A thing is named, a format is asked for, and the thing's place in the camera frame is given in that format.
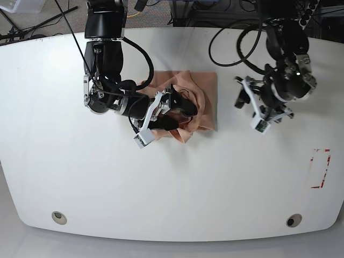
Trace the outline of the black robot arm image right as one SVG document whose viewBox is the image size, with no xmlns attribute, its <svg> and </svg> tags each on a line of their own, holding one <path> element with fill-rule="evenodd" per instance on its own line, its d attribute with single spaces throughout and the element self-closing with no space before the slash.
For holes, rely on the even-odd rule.
<svg viewBox="0 0 344 258">
<path fill-rule="evenodd" d="M 260 69 L 245 60 L 244 63 L 263 79 L 235 78 L 241 84 L 235 107 L 240 109 L 251 104 L 254 113 L 250 125 L 261 133 L 271 123 L 280 123 L 284 117 L 293 118 L 294 113 L 286 104 L 308 97 L 317 87 L 308 55 L 309 40 L 299 22 L 270 20 L 265 29 L 267 51 L 275 60 L 275 66 L 266 64 Z"/>
</svg>

